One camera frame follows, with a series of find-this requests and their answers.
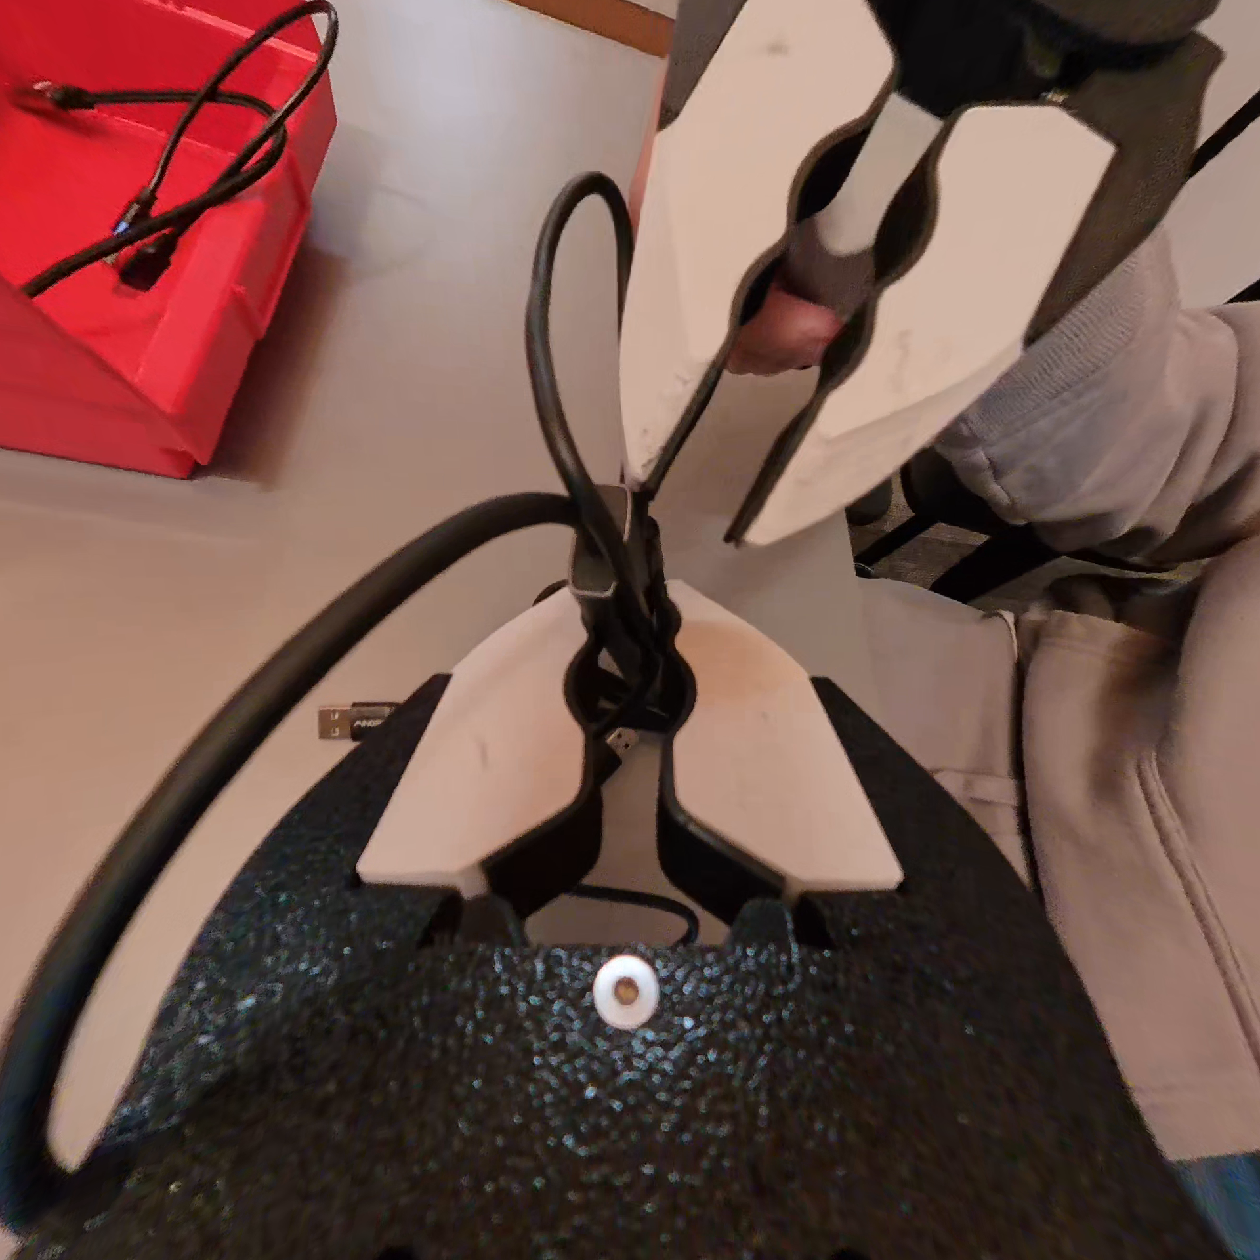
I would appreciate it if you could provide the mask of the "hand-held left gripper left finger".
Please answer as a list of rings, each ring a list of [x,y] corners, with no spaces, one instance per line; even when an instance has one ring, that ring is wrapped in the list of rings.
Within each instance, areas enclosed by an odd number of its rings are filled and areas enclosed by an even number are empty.
[[[565,682],[584,652],[570,589],[470,652],[361,853],[363,884],[562,896],[603,857],[603,786]]]

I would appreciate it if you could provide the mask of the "grey desk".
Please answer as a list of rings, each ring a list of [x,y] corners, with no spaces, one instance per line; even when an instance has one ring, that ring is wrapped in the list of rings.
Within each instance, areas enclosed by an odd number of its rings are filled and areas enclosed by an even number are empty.
[[[127,819],[314,612],[452,511],[556,491],[525,308],[534,236],[577,173],[629,182],[661,61],[517,4],[336,4],[339,131],[314,226],[198,478],[3,454],[3,1024]],[[556,270],[562,403],[597,478],[621,473],[618,252],[584,203]],[[661,503],[668,574],[877,712],[843,519],[722,545],[816,373],[727,377]],[[53,1151],[84,1161],[184,950],[253,848],[344,758],[333,703],[406,703],[565,574],[534,526],[465,558],[348,655],[262,746],[159,877],[67,1057]]]

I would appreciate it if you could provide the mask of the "person's right hand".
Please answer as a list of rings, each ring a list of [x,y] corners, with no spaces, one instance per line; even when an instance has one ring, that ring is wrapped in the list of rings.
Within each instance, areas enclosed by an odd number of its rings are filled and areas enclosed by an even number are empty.
[[[822,363],[838,331],[843,320],[830,308],[811,304],[773,282],[759,316],[737,326],[727,372],[759,377],[811,372]]]

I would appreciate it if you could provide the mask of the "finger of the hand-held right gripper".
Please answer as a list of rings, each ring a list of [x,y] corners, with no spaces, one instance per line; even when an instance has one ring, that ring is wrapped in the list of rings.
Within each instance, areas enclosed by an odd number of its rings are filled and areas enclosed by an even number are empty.
[[[727,543],[785,543],[889,478],[1025,351],[1116,144],[1060,104],[971,104],[889,197],[811,403]]]
[[[865,131],[895,45],[861,0],[678,4],[621,316],[626,474],[655,489],[722,377],[816,161]]]

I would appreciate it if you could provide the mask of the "large red plastic bin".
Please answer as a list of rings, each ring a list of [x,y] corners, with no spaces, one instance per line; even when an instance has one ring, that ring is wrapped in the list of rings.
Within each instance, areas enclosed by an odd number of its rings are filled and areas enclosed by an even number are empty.
[[[336,131],[330,79],[253,190],[206,212],[137,292],[97,261],[44,295],[25,282],[102,242],[140,196],[175,101],[58,112],[33,84],[198,88],[281,0],[0,4],[0,446],[184,478],[206,464],[265,334]]]

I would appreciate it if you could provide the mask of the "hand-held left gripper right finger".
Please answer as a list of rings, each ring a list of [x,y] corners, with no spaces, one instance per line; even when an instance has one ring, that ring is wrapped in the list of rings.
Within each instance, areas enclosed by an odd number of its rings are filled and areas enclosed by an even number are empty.
[[[690,710],[661,753],[664,806],[790,896],[898,889],[906,870],[811,675],[686,582],[668,597]]]

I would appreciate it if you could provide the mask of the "person's blue jeans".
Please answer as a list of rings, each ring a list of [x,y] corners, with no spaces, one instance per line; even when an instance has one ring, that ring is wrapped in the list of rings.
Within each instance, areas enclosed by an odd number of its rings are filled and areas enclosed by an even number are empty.
[[[1260,1255],[1260,1156],[1171,1161],[1207,1226],[1237,1260]]]

